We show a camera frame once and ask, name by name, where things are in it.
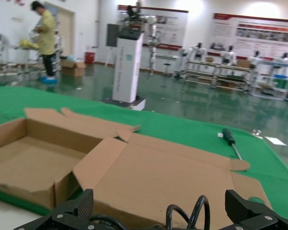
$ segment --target blue container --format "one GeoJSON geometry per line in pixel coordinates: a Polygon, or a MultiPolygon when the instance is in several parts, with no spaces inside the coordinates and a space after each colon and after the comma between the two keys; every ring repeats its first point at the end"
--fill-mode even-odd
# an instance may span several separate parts
{"type": "Polygon", "coordinates": [[[274,77],[278,78],[278,79],[286,79],[287,78],[286,75],[279,75],[279,74],[275,74],[274,77]]]}

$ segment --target screwdriver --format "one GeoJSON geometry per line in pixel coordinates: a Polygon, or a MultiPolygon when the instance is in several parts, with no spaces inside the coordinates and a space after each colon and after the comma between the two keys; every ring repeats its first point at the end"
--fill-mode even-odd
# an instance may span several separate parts
{"type": "Polygon", "coordinates": [[[240,160],[242,160],[242,157],[240,156],[237,147],[236,147],[236,141],[231,133],[231,131],[227,128],[224,128],[223,131],[223,139],[228,143],[228,145],[231,145],[234,148],[234,151],[236,152],[236,155],[240,160]]]}

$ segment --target wall poster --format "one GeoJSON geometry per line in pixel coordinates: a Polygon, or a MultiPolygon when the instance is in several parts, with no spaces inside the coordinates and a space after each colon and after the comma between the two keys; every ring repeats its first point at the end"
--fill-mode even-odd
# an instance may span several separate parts
{"type": "Polygon", "coordinates": [[[288,20],[215,13],[208,41],[208,51],[215,55],[233,45],[240,57],[259,50],[273,59],[288,52],[288,20]]]}

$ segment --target yellow jacket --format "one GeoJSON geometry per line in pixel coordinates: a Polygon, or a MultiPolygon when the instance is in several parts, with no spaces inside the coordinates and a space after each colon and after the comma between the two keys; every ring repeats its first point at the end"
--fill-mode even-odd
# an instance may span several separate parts
{"type": "Polygon", "coordinates": [[[55,18],[49,10],[46,10],[42,15],[42,25],[40,26],[40,34],[37,42],[40,54],[54,54],[55,29],[55,18]]]}

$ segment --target black pants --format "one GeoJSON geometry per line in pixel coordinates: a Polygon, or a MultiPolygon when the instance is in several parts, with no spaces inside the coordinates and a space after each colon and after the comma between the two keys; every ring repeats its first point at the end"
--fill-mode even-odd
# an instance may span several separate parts
{"type": "Polygon", "coordinates": [[[49,77],[54,77],[52,60],[51,60],[54,57],[54,54],[42,55],[42,57],[43,57],[44,66],[46,68],[47,75],[49,77]]]}

